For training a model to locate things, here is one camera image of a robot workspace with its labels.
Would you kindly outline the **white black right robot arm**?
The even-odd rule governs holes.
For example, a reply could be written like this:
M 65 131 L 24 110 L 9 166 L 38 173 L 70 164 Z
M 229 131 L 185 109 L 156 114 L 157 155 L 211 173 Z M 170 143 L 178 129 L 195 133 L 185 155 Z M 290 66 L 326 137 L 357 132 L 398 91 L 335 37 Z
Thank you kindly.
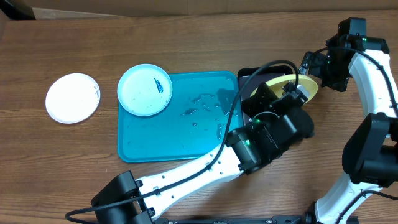
M 302 217 L 302 223 L 357 223 L 352 213 L 370 196 L 397 182 L 397 86 L 391 73 L 389 47 L 384 39 L 347 35 L 332 38 L 323 49 L 308 51 L 300 71 L 334 88 L 353 78 L 364 120 L 343 149 L 343 174 Z

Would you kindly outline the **light blue plate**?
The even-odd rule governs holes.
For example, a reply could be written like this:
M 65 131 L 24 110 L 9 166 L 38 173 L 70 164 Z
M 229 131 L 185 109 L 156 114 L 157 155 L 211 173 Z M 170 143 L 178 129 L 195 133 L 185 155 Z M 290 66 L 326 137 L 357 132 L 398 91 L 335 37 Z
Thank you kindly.
M 139 64 L 128 69 L 119 80 L 120 105 L 136 116 L 153 116 L 170 103 L 173 88 L 170 75 L 153 64 Z

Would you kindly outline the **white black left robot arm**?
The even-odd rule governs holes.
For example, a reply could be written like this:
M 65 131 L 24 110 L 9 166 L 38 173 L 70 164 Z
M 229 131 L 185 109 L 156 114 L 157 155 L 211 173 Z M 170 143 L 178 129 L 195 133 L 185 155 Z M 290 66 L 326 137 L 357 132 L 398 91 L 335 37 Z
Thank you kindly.
M 262 169 L 313 136 L 313 121 L 302 105 L 317 91 L 310 84 L 261 83 L 241 103 L 251 121 L 230 131 L 226 142 L 208 154 L 162 174 L 135 179 L 127 171 L 116 176 L 91 200 L 98 223 L 152 223 L 209 185 Z

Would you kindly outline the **white plate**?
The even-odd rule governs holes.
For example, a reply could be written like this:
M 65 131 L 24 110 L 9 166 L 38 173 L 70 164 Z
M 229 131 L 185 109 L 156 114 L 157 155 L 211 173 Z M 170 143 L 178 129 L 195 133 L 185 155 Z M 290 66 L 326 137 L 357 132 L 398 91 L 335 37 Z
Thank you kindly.
M 45 97 L 49 116 L 62 124 L 88 119 L 99 106 L 101 91 L 97 82 L 83 73 L 71 73 L 56 80 Z

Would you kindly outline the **yellow plate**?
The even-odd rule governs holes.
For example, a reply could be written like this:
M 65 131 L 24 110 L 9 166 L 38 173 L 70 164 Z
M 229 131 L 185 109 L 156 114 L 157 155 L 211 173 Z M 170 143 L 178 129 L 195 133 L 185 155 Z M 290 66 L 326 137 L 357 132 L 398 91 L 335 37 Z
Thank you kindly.
M 318 91 L 317 83 L 306 75 L 298 76 L 297 91 L 286 92 L 287 89 L 291 90 L 290 84 L 295 86 L 296 76 L 290 75 L 279 75 L 279 74 L 267 74 L 260 77 L 255 77 L 259 84 L 247 97 L 247 100 L 261 100 L 265 103 L 269 103 L 272 106 L 302 106 L 306 102 L 310 101 Z

